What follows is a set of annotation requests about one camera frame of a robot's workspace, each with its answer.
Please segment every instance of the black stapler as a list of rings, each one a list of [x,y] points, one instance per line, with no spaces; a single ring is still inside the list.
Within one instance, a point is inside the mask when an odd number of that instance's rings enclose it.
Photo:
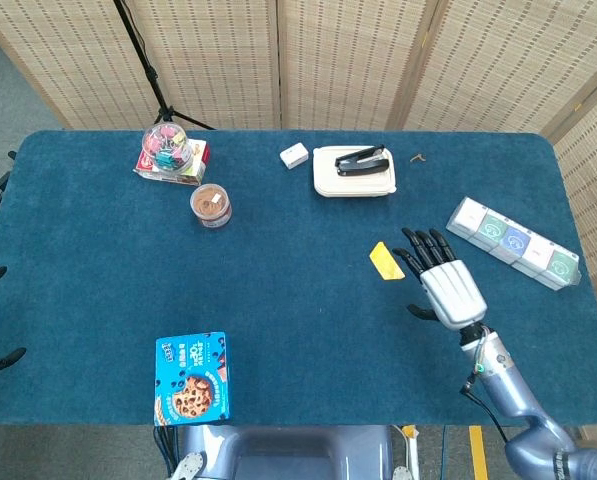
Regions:
[[[389,168],[385,146],[370,147],[336,158],[336,169],[341,177],[369,175]]]

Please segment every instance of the gray floor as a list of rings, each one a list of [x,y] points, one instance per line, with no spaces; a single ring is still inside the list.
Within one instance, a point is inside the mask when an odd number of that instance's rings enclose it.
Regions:
[[[61,125],[53,114],[0,50],[0,175],[12,167],[7,152],[17,150],[28,134],[59,128]],[[465,403],[464,408],[476,407]],[[419,430],[421,478],[438,479],[443,428],[419,427]],[[489,478],[517,478],[507,466],[495,429],[487,427],[484,438]],[[0,479],[164,477],[164,465],[149,426],[0,426]],[[444,478],[474,478],[465,427],[446,430]]]

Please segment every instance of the blue felt tablecloth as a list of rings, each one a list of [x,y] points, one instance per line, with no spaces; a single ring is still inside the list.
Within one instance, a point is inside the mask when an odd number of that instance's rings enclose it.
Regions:
[[[444,229],[469,195],[582,253],[551,146],[529,134],[193,132],[231,222],[192,218],[192,188],[140,178],[142,132],[39,132],[24,142],[0,209],[0,423],[153,418],[154,341],[224,330],[234,424],[467,424],[458,336],[413,318],[418,282],[380,279],[368,254],[400,228]],[[311,162],[278,154],[384,143],[398,191],[329,199]],[[426,163],[409,163],[418,152]],[[560,422],[597,422],[597,305],[553,292],[447,234],[537,398]]]

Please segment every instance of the robotic arm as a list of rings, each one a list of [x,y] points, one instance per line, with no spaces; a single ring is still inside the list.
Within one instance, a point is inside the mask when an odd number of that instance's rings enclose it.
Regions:
[[[433,307],[407,308],[418,318],[438,320],[460,332],[460,346],[473,364],[461,393],[480,402],[470,392],[480,379],[500,413],[523,418],[528,424],[527,430],[506,441],[512,470],[526,480],[597,480],[597,450],[577,448],[540,406],[498,334],[482,323],[487,304],[445,238],[436,230],[430,230],[431,236],[406,228],[402,231],[418,258],[402,248],[393,252],[419,279]]]

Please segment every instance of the round container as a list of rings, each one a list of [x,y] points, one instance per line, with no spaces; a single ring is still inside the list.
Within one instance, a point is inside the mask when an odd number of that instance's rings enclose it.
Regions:
[[[166,172],[184,170],[193,157],[185,130],[173,122],[149,128],[142,137],[142,150],[159,170]]]
[[[231,202],[220,185],[201,185],[191,195],[189,204],[200,223],[207,228],[222,227],[231,218]]]

